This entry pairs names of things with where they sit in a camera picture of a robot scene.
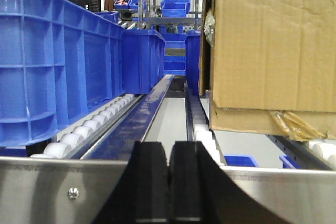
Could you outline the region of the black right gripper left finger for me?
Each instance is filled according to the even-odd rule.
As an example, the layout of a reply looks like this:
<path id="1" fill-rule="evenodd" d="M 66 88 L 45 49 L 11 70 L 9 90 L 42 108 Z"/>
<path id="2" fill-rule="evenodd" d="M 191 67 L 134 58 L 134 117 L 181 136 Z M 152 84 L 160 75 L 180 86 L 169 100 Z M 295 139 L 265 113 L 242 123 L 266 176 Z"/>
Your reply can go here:
<path id="1" fill-rule="evenodd" d="M 136 142 L 120 180 L 93 223 L 168 223 L 165 151 L 159 142 Z"/>

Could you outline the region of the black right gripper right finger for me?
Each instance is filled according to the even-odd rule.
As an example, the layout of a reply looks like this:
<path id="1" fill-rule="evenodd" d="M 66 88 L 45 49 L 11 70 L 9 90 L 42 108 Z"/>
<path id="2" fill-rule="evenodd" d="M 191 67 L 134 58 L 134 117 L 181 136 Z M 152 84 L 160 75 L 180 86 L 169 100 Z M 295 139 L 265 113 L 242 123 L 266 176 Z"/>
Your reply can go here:
<path id="1" fill-rule="evenodd" d="M 171 223 L 286 223 L 239 188 L 201 142 L 176 142 L 169 167 Z"/>

